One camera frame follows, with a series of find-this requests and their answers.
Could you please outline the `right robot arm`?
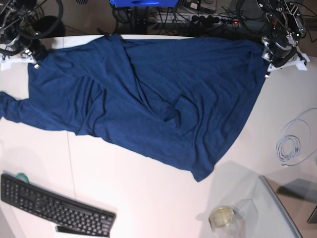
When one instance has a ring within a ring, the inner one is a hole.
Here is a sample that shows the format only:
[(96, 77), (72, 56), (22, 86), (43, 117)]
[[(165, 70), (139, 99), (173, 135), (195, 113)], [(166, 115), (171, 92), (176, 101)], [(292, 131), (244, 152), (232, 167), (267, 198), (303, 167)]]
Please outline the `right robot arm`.
[(0, 2), (0, 59), (21, 55), (31, 60), (46, 56), (46, 48), (40, 40), (30, 40), (18, 32), (38, 35), (35, 23), (44, 17), (42, 5), (36, 0), (2, 0)]

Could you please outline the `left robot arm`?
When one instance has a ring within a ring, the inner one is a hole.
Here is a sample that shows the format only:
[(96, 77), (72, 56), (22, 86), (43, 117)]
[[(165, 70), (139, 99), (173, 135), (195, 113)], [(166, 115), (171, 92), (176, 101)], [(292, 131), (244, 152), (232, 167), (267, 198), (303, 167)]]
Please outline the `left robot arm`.
[(299, 8), (293, 1), (285, 0), (258, 0), (257, 4), (268, 21), (268, 29), (262, 36), (262, 58), (274, 68), (295, 65), (305, 70), (310, 60), (299, 49), (299, 41), (306, 35)]

